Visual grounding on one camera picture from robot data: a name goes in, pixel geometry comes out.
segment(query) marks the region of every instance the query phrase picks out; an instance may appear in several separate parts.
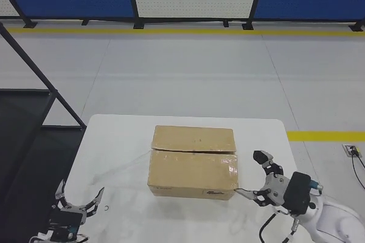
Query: black stand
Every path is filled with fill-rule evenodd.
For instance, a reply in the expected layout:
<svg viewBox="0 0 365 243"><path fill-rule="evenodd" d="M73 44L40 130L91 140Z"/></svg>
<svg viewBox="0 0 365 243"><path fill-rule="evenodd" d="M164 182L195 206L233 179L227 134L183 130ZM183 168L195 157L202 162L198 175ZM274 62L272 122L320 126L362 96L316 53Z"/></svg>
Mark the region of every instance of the black stand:
<svg viewBox="0 0 365 243"><path fill-rule="evenodd" d="M229 27L229 21L227 19L223 20L223 27L228 28Z"/></svg>
<svg viewBox="0 0 365 243"><path fill-rule="evenodd" d="M89 19L84 19L83 22L81 23L82 26L86 26L89 23Z"/></svg>
<svg viewBox="0 0 365 243"><path fill-rule="evenodd" d="M354 25L349 26L349 27L354 32L362 32L363 31L362 26L365 26L365 17L362 20L357 21Z"/></svg>
<svg viewBox="0 0 365 243"><path fill-rule="evenodd" d="M25 25L24 25L23 28L33 29L37 25L37 22L32 22L31 19L29 19L23 13L23 11L20 9L20 7L19 7L18 3L16 2L16 0L10 0L10 3L12 4L13 8L18 12L20 18L24 21Z"/></svg>
<svg viewBox="0 0 365 243"><path fill-rule="evenodd" d="M42 73L42 71L38 68L38 66L31 60L31 58L26 54L23 48L13 39L11 34L9 34L8 30L2 25L0 22L0 35L10 44L15 52L23 59L23 61L31 68L31 70L35 73L36 76L46 85L46 87L57 96L57 100L61 102L61 104L65 107L65 109L73 116L73 118L77 121L77 123L82 127L86 128L86 125L83 123L81 118L75 113L75 111L69 106L66 100L62 97L62 95L57 91L57 89L53 86L53 84L46 78L46 76Z"/></svg>
<svg viewBox="0 0 365 243"><path fill-rule="evenodd" d="M249 18L246 21L246 24L242 24L242 28L244 30L254 30L252 22L253 22L253 19L254 19L254 15L256 14L257 6L258 6L258 1L259 0L253 0L253 4L251 6Z"/></svg>
<svg viewBox="0 0 365 243"><path fill-rule="evenodd" d="M0 242L29 242L47 232L86 125L1 22L0 35L47 87L0 89ZM80 126L43 125L56 99Z"/></svg>
<svg viewBox="0 0 365 243"><path fill-rule="evenodd" d="M135 29L135 30L143 30L143 29L144 29L144 27L145 27L145 23L144 23L142 20L138 19L138 20L134 23L134 27L133 27L133 29Z"/></svg>

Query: metal frame leg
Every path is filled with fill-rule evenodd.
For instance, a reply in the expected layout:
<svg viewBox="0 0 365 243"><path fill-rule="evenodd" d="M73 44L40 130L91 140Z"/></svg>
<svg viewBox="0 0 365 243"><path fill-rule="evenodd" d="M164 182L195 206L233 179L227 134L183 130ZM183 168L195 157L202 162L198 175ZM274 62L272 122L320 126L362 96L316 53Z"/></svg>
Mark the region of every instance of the metal frame leg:
<svg viewBox="0 0 365 243"><path fill-rule="evenodd" d="M10 0L10 3L12 4L13 8L18 12L20 18L24 21L25 25L23 28L33 29L38 24L38 22L32 22L31 19L23 13L16 0Z"/></svg>
<svg viewBox="0 0 365 243"><path fill-rule="evenodd" d="M253 0L253 4L251 6L249 18L246 21L246 24L242 24L242 28L244 30L254 30L252 22L253 22L253 19L254 19L254 15L256 14L257 6L258 6L258 1L259 0Z"/></svg>

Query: yellow tape stripe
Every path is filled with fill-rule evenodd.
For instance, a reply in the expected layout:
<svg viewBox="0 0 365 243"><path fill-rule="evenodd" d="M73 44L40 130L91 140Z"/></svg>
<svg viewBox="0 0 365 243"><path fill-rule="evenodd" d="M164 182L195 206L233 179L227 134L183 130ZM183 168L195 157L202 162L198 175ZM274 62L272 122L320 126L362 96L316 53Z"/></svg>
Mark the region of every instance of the yellow tape stripe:
<svg viewBox="0 0 365 243"><path fill-rule="evenodd" d="M365 132L288 131L291 142L365 142Z"/></svg>
<svg viewBox="0 0 365 243"><path fill-rule="evenodd" d="M283 36L365 36L365 32L329 32L306 30L233 30L233 29L50 29L8 28L11 33L57 33L57 34L148 34L148 35L283 35Z"/></svg>

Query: floor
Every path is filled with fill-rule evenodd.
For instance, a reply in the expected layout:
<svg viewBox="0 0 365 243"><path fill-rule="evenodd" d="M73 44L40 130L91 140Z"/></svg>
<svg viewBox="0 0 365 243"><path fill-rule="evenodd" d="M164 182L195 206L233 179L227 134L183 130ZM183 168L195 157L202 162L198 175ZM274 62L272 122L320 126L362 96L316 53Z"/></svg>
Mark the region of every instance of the floor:
<svg viewBox="0 0 365 243"><path fill-rule="evenodd" d="M276 118L288 131L365 131L365 38L269 35L14 37L85 123L93 114ZM0 38L0 87L43 87ZM59 103L47 124L75 125ZM365 143L357 143L365 163ZM365 222L341 143L291 142L297 167ZM365 184L365 172L356 163Z"/></svg>

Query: robotic arm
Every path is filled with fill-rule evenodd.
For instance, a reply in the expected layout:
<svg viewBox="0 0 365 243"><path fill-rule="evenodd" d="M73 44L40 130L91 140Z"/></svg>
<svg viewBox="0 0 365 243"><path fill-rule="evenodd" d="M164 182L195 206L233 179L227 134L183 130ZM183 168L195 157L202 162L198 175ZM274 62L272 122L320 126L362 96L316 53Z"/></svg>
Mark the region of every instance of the robotic arm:
<svg viewBox="0 0 365 243"><path fill-rule="evenodd" d="M294 219L291 235L300 224L316 243L365 243L365 229L360 216L352 209L322 197L322 185L299 172L293 173L291 179L285 177L282 167L274 163L273 156L265 151L254 151L253 159L265 170L265 185L259 191L243 188L235 191L260 207L273 205L288 210L287 213L279 212ZM319 195L311 194L311 189L318 190Z"/></svg>

